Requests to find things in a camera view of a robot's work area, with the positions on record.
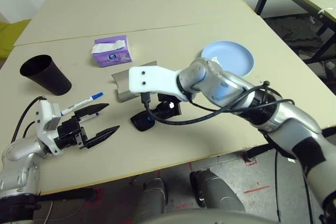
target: purple tissue box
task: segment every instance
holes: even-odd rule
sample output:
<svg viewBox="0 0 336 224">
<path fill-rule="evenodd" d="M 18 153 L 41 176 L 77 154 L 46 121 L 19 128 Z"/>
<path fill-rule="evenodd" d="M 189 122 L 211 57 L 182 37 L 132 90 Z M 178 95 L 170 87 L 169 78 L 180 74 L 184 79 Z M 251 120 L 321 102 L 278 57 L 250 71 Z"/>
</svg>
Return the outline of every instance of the purple tissue box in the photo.
<svg viewBox="0 0 336 224">
<path fill-rule="evenodd" d="M 117 40 L 124 40 L 125 47 L 113 51 L 100 52 L 93 54 L 94 59 L 100 67 L 107 67 L 110 65 L 117 65 L 126 62 L 131 62 L 131 54 L 126 35 L 114 36 L 109 38 L 96 39 L 95 44 L 100 43 L 115 43 Z"/>
</svg>

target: light blue plate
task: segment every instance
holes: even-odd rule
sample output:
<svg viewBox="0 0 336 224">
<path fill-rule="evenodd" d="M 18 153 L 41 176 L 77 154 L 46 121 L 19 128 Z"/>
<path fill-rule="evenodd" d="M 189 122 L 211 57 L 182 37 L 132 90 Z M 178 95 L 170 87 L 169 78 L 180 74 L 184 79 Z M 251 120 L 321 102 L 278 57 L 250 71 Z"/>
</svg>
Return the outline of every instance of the light blue plate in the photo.
<svg viewBox="0 0 336 224">
<path fill-rule="evenodd" d="M 249 74 L 254 66 L 254 58 L 250 51 L 232 41 L 213 42 L 203 49 L 201 56 L 238 76 Z"/>
</svg>

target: pen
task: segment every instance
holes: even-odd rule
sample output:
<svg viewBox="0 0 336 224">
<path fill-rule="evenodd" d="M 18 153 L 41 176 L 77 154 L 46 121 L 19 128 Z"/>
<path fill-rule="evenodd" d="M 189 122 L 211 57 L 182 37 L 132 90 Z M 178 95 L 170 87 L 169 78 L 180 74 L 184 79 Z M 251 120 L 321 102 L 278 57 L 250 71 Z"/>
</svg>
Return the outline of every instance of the pen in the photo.
<svg viewBox="0 0 336 224">
<path fill-rule="evenodd" d="M 61 111 L 61 115 L 66 115 L 66 114 L 68 114 L 68 113 L 74 111 L 75 109 L 77 109 L 77 108 L 79 108 L 79 107 L 82 107 L 83 105 L 85 105 L 85 104 L 87 104 L 87 103 L 89 103 L 89 102 L 91 102 L 91 101 L 97 99 L 98 97 L 101 97 L 102 95 L 103 95 L 103 92 L 100 92 L 100 93 L 98 93 L 98 94 L 95 94 L 95 95 L 89 97 L 88 99 L 85 99 L 85 100 L 80 101 L 80 102 L 78 102 L 78 103 L 76 103 L 76 104 L 74 104 L 74 105 L 71 105 L 71 106 L 68 107 L 67 109 L 62 110 L 62 111 Z"/>
</svg>

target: black plastic cup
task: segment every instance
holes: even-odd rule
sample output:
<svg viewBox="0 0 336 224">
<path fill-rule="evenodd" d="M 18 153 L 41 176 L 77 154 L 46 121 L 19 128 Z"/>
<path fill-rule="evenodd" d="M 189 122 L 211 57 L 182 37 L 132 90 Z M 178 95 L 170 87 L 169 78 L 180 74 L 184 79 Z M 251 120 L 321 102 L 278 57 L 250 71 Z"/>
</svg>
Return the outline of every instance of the black plastic cup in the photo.
<svg viewBox="0 0 336 224">
<path fill-rule="evenodd" d="M 54 95 L 65 94 L 71 89 L 71 82 L 49 55 L 30 58 L 21 66 L 20 74 L 35 81 Z"/>
</svg>

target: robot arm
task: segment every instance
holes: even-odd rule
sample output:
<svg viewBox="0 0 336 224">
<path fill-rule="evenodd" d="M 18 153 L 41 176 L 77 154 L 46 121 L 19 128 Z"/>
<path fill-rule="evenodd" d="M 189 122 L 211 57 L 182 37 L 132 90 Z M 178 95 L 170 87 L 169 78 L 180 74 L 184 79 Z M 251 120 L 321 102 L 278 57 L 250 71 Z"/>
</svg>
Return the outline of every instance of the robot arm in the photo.
<svg viewBox="0 0 336 224">
<path fill-rule="evenodd" d="M 39 195 L 40 165 L 48 155 L 58 156 L 66 147 L 91 148 L 106 140 L 119 126 L 108 128 L 88 139 L 79 122 L 83 116 L 98 113 L 108 104 L 95 104 L 78 111 L 58 126 L 61 112 L 57 103 L 38 102 L 36 135 L 11 143 L 2 154 L 0 173 L 0 223 L 31 223 Z"/>
<path fill-rule="evenodd" d="M 325 212 L 324 217 L 335 218 L 336 146 L 322 136 L 320 127 L 310 115 L 293 105 L 291 100 L 282 99 L 275 90 L 268 88 L 269 83 L 255 87 L 204 58 L 194 60 L 182 71 L 161 70 L 160 67 L 148 66 L 133 67 L 129 72 L 130 91 L 142 93 L 142 102 L 149 113 L 149 92 L 170 94 L 190 102 L 195 94 L 201 92 L 220 107 L 213 112 L 214 115 L 231 112 L 246 119 L 282 155 L 297 158 Z M 163 123 L 178 124 L 150 115 Z M 198 121 L 189 120 L 180 125 Z"/>
</svg>

